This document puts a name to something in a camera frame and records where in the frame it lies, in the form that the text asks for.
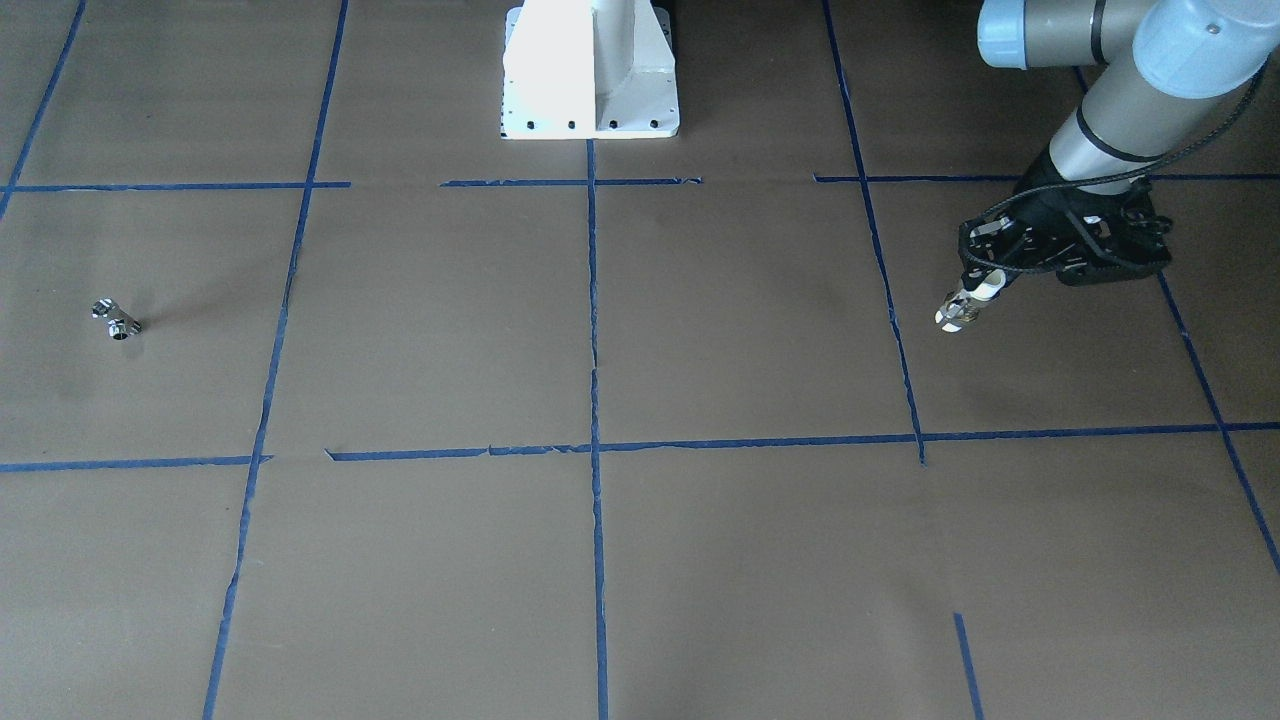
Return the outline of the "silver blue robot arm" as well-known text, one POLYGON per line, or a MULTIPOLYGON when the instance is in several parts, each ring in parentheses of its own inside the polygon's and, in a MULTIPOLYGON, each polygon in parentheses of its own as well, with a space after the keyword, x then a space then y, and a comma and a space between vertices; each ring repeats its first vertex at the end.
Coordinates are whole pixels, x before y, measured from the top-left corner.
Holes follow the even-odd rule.
POLYGON ((936 323, 957 332, 1015 279, 1138 281, 1171 260, 1149 176, 1193 154, 1189 135, 1277 47, 1275 1, 987 1, 977 42, 992 67, 1097 65, 1100 77, 1012 195, 957 232, 963 273, 936 323))

